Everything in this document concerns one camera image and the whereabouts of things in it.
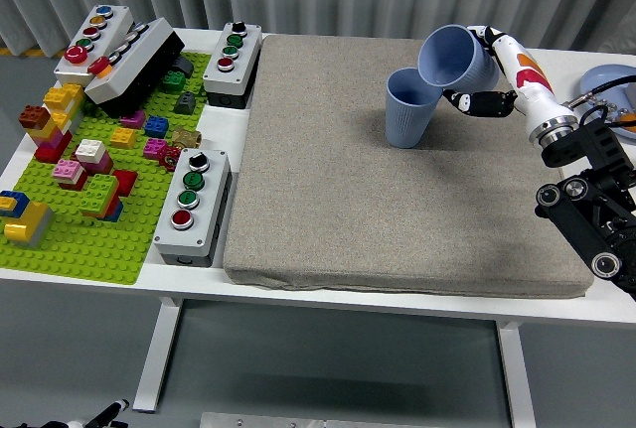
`red button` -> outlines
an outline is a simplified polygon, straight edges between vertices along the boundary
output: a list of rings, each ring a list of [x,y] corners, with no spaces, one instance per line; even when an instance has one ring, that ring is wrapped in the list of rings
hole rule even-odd
[[[188,210],[177,210],[172,213],[172,225],[175,229],[184,230],[192,226],[194,218]]]
[[[70,46],[65,50],[64,57],[71,64],[81,64],[88,58],[88,51],[84,46]]]
[[[235,62],[230,58],[220,58],[217,61],[217,69],[221,72],[229,72],[235,68]]]
[[[110,61],[106,56],[102,56],[97,58],[90,66],[88,66],[88,71],[93,75],[98,75],[108,66],[110,66]]]
[[[99,37],[99,29],[95,27],[86,28],[82,31],[83,36],[89,39],[97,39]]]

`cable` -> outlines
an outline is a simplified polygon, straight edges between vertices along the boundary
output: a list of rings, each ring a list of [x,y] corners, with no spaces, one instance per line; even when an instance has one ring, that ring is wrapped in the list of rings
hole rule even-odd
[[[615,80],[611,80],[610,82],[602,83],[598,87],[592,89],[592,95],[597,95],[598,93],[604,92],[608,88],[615,87],[616,85],[631,82],[636,82],[636,75],[626,75],[625,77],[620,77]]]
[[[635,120],[626,120],[622,122],[610,122],[606,124],[610,128],[636,127]]]
[[[587,110],[585,113],[583,113],[583,115],[580,117],[580,120],[578,122],[579,126],[583,126],[585,124],[585,120],[587,120],[587,118],[594,112],[601,110],[601,116],[600,118],[602,118],[602,121],[604,122],[605,119],[607,118],[607,113],[609,112],[609,109],[607,108],[607,105],[595,105],[592,108],[590,108],[589,110]]]
[[[577,108],[578,106],[588,102],[591,98],[593,98],[598,93],[604,92],[608,88],[615,87],[616,85],[622,85],[624,83],[636,82],[636,75],[626,75],[625,77],[616,78],[615,80],[611,80],[606,83],[602,83],[598,87],[593,88],[590,92],[582,93],[577,98],[567,102],[567,106],[569,108]]]

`blue plate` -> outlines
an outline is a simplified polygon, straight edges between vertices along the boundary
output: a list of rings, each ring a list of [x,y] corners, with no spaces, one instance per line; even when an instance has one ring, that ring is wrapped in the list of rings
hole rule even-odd
[[[593,88],[598,87],[602,83],[634,74],[636,74],[636,68],[632,68],[631,66],[622,66],[619,64],[598,66],[597,68],[587,71],[580,79],[580,92],[586,93],[591,91]],[[606,98],[607,102],[615,103],[618,108],[627,108],[628,110],[633,111],[634,107],[631,103],[629,103],[627,95],[625,95],[625,88],[627,88],[627,85],[627,83],[623,85],[616,85],[615,87],[597,94],[596,97]],[[625,138],[636,140],[636,133],[634,132],[630,132],[624,128],[612,128],[612,130]]]

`table leg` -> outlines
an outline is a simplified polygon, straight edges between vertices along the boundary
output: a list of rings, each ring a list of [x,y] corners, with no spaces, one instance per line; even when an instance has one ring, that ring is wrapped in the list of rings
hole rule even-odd
[[[520,323],[497,322],[499,348],[506,377],[510,417],[514,428],[536,428],[533,400],[528,385],[524,352],[519,337]]]
[[[155,332],[150,341],[146,363],[143,365],[139,387],[132,409],[144,413],[154,413],[166,366],[172,350],[172,341],[179,325],[182,299],[162,297],[161,309],[157,317]]]

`white table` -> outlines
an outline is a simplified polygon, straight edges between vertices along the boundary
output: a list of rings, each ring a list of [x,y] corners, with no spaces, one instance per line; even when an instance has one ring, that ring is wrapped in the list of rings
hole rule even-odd
[[[212,52],[220,35],[218,31],[204,30],[177,30],[177,32],[185,42],[186,50],[206,54]],[[576,96],[581,75],[595,66],[623,64],[636,67],[636,57],[632,56],[547,50],[532,50],[532,54],[548,76],[559,101],[566,101]],[[199,130],[204,137],[202,148],[226,150],[234,172],[240,171],[248,117],[248,109],[226,109],[206,105],[199,122]],[[621,141],[632,161],[636,161],[636,142],[622,138]],[[0,177],[0,188],[13,188],[34,151],[33,142],[25,136],[6,171]],[[541,158],[539,151],[533,149],[530,144],[528,151],[536,152],[537,158]],[[586,162],[579,161],[566,167],[564,172],[578,173],[585,166]],[[232,196],[231,193],[229,203],[232,202]],[[331,290],[289,292],[237,285],[228,278],[222,268],[230,212],[231,210],[226,213],[212,268],[167,265],[152,247],[137,282],[131,286],[3,268],[0,268],[0,279],[54,284],[79,290],[159,297],[162,301],[161,310],[133,404],[133,409],[148,412],[154,411],[157,405],[183,299],[226,300],[495,321],[499,332],[511,415],[515,427],[536,426],[518,330],[522,323],[636,327],[636,304],[632,298],[611,283],[598,279],[594,281],[584,297],[568,300],[498,299]]]

